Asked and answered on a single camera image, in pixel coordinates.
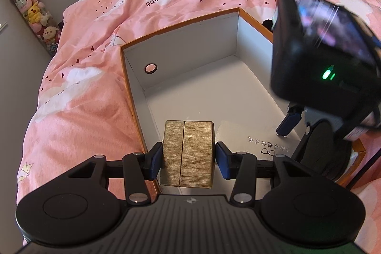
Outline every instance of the yellow plush toy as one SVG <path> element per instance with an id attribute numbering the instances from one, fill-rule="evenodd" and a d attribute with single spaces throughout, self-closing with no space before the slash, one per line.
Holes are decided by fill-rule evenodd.
<path id="1" fill-rule="evenodd" d="M 29 23 L 38 23 L 42 18 L 42 14 L 37 5 L 38 3 L 36 2 L 30 9 L 28 9 Z"/>

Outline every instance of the ribbed black surface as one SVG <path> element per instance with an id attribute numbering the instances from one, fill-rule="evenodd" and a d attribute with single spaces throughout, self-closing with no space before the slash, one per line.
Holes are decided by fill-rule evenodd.
<path id="1" fill-rule="evenodd" d="M 160 195 L 150 206 L 132 208 L 113 232 L 91 244 L 57 249 L 31 243 L 19 253 L 360 254 L 363 252 L 353 244 L 324 250 L 302 249 L 286 244 L 265 230 L 254 211 L 236 208 L 230 205 L 224 196 Z"/>

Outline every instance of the white logo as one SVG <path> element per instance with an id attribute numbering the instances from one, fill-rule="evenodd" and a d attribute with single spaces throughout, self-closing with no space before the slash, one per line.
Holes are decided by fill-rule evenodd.
<path id="1" fill-rule="evenodd" d="M 187 203 L 190 203 L 190 204 L 194 204 L 194 203 L 197 202 L 197 199 L 191 197 L 191 198 L 187 199 L 186 202 L 187 202 Z"/>

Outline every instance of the round hole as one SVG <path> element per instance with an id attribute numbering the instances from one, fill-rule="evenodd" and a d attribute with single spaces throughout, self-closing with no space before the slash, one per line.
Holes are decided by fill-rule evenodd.
<path id="1" fill-rule="evenodd" d="M 156 70 L 157 70 L 156 64 L 148 64 L 144 69 L 145 73 L 148 73 L 149 75 L 151 73 L 154 73 Z"/>

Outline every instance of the pink duvet cover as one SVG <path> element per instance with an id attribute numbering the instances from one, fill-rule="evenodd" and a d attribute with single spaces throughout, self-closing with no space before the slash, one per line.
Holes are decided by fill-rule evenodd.
<path id="1" fill-rule="evenodd" d="M 123 80 L 119 47 L 158 29 L 194 17 L 242 7 L 259 22 L 271 19 L 277 0 L 80 0 L 64 12 L 57 55 L 40 87 L 18 173 L 17 202 L 30 191 L 95 154 L 108 160 L 140 151 L 138 132 Z M 381 0 L 330 0 L 359 15 L 381 38 Z M 381 145 L 366 135 L 367 159 Z M 381 252 L 379 166 L 357 189 L 367 218 L 357 239 L 368 253 Z M 124 197 L 123 184 L 109 189 Z"/>

